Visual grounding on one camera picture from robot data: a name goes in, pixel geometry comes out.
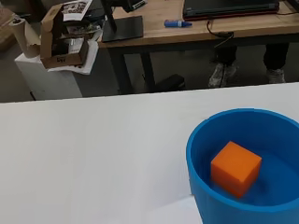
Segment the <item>blue bowl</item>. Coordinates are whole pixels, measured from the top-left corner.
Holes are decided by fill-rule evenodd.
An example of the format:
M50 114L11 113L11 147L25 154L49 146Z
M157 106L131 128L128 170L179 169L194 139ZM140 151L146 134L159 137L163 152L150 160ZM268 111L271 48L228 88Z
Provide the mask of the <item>blue bowl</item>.
M210 163L233 141L262 157L257 181L237 199L210 179ZM299 223L299 124L261 109L234 109L199 124L189 138L190 186L204 224Z

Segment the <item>orange block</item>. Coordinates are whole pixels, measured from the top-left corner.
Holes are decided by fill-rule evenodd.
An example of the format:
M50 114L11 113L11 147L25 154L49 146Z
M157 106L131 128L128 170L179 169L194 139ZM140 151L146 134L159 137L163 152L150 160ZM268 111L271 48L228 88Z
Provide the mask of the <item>orange block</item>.
M211 163L212 180L235 197L242 197L257 179L262 158L229 142Z

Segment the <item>blue marker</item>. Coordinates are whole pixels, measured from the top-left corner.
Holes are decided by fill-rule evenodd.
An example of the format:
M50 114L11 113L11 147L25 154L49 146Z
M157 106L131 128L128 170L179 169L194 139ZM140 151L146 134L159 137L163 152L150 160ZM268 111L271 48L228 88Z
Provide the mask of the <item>blue marker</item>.
M186 27L192 26L191 22L188 21L164 21L165 27Z

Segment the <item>gray floor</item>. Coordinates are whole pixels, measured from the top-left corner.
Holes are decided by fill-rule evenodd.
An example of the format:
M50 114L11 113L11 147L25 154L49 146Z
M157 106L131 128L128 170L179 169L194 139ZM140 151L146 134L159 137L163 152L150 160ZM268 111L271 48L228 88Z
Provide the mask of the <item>gray floor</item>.
M299 44L291 44L285 66L286 81L299 80L299 63L296 53ZM0 103L30 101L30 90L24 81L21 72L14 63L14 59L21 53L18 45L7 52L0 53ZM237 76L231 80L229 87L263 85L267 83L263 66L264 46L239 48L237 62L239 66ZM213 72L214 64L211 50L194 50L182 52L152 53L155 79L160 81L172 74L185 77L186 89L206 89L207 81ZM143 73L138 55L126 56L128 70L136 93L146 92L141 74ZM83 96L107 96L118 94L118 86L107 51L99 50L92 74L90 76L76 75L78 85Z

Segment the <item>shoe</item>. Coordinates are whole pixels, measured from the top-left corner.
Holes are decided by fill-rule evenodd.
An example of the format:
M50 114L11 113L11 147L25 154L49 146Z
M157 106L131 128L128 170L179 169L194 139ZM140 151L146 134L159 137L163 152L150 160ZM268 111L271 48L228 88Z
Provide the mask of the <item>shoe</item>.
M223 63L218 63L216 65L213 75L210 77L208 81L208 87L209 88L225 87L227 79L233 77L235 72L236 72L235 65L232 64L230 66L224 66Z
M270 84L278 84L278 83L285 83L286 80L284 79L284 71L282 69L267 70L267 77L269 79Z

